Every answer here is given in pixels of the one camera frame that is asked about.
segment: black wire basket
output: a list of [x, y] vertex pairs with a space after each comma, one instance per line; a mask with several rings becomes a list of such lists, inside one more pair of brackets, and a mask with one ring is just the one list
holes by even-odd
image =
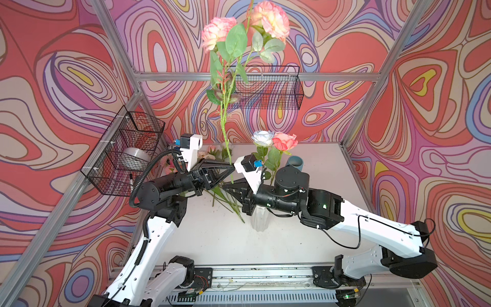
[[[164, 127], [165, 123], [152, 115], [127, 111], [103, 153], [82, 173], [103, 195], [129, 196], [131, 183], [143, 173], [156, 150], [160, 150], [158, 144]], [[132, 148], [140, 149], [140, 154], [146, 157], [130, 154]]]
[[235, 109], [282, 109], [300, 110], [303, 87], [297, 65], [248, 65], [246, 84], [236, 77], [235, 93], [240, 101], [229, 104], [228, 111]]

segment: vent grille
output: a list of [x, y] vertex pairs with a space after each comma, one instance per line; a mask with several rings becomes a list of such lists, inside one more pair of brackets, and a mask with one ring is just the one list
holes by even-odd
[[289, 291], [208, 291], [192, 299], [177, 299], [177, 294], [169, 296], [173, 305], [221, 305], [243, 303], [336, 303], [335, 290], [289, 290]]

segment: pink rose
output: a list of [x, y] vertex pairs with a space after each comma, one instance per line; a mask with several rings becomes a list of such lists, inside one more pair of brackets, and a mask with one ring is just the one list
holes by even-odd
[[299, 143], [296, 138], [296, 135], [289, 136], [282, 132], [276, 132], [273, 137], [273, 144], [278, 150], [290, 150]]
[[218, 18], [215, 17], [211, 22], [203, 28], [201, 38], [203, 39], [203, 47], [206, 50], [213, 50], [217, 42], [224, 42], [228, 32], [237, 24], [235, 17]]
[[280, 39], [283, 43], [290, 35], [290, 22], [285, 11], [278, 5], [263, 1], [254, 7], [251, 15], [253, 26], [262, 26], [271, 37]]

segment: psychedelic patterned wall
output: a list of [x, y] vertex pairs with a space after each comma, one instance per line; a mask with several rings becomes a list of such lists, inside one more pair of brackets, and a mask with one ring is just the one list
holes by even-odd
[[[215, 16], [244, 21], [249, 2], [122, 0], [110, 11], [137, 71], [207, 72], [209, 54], [200, 48], [203, 27]], [[413, 6], [412, 0], [334, 0], [323, 9], [316, 0], [275, 2], [287, 12], [291, 31], [274, 64], [296, 64], [303, 72], [378, 72]], [[207, 143], [222, 142], [216, 106], [203, 97], [207, 86], [142, 84], [156, 113], [167, 122], [168, 138], [200, 133]], [[369, 84], [303, 86], [306, 97], [300, 111], [237, 110], [226, 127], [229, 138], [250, 142], [252, 132], [261, 128], [294, 133], [300, 140], [340, 141]]]
[[[0, 282], [132, 94], [89, 3], [0, 1]], [[87, 189], [16, 306], [104, 289], [137, 219], [124, 202]]]
[[490, 50], [490, 1], [434, 1], [349, 147], [379, 214], [435, 220], [436, 306], [491, 306]]
[[[233, 142], [247, 143], [252, 142], [254, 131], [272, 130], [294, 133], [299, 140], [340, 141], [369, 86], [369, 82], [304, 82], [300, 110], [234, 110], [226, 124], [227, 136]], [[207, 143], [223, 142], [219, 108], [206, 97], [209, 88], [208, 81], [180, 82], [175, 89], [165, 87], [156, 96], [148, 95], [155, 101], [156, 115], [172, 123], [164, 131], [169, 140], [193, 132]]]

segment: white table surface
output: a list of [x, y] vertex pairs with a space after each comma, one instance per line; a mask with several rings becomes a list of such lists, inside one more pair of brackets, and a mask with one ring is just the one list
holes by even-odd
[[[254, 145], [235, 145], [233, 160], [254, 152]], [[338, 144], [299, 144], [291, 150], [304, 160], [303, 172], [310, 175], [310, 187], [324, 189], [367, 209]], [[288, 156], [283, 155], [284, 166]], [[241, 178], [234, 173], [234, 179]], [[242, 213], [245, 223], [213, 198], [203, 196], [188, 200], [186, 215], [170, 238], [157, 265], [176, 255], [194, 260], [196, 265], [272, 264], [333, 262], [339, 254], [352, 255], [365, 251], [374, 243], [362, 240], [358, 250], [333, 243], [323, 232], [300, 224], [297, 217], [278, 218], [270, 214], [269, 226], [257, 232], [250, 217]], [[341, 231], [328, 231], [338, 242], [356, 246], [358, 236]]]

